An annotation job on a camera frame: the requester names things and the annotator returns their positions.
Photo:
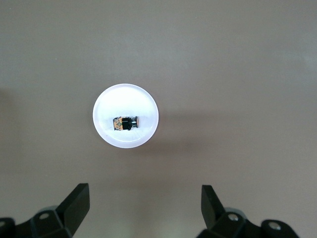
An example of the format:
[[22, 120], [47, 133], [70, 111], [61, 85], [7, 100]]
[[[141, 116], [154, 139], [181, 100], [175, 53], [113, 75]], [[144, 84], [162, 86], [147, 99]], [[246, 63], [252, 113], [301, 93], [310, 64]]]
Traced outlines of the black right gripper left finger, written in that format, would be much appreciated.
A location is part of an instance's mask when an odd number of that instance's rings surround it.
[[1, 218], [0, 236], [2, 238], [72, 238], [89, 209], [89, 185], [80, 183], [58, 206], [43, 208], [24, 223], [17, 225], [13, 218]]

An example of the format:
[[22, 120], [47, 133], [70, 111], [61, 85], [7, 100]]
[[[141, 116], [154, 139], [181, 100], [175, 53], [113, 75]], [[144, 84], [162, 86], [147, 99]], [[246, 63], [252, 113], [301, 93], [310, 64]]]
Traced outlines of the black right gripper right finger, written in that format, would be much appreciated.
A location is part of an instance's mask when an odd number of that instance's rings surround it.
[[202, 186], [201, 212], [206, 229], [203, 238], [297, 238], [297, 233], [279, 220], [264, 220], [260, 226], [251, 223], [238, 209], [223, 207], [211, 185]]

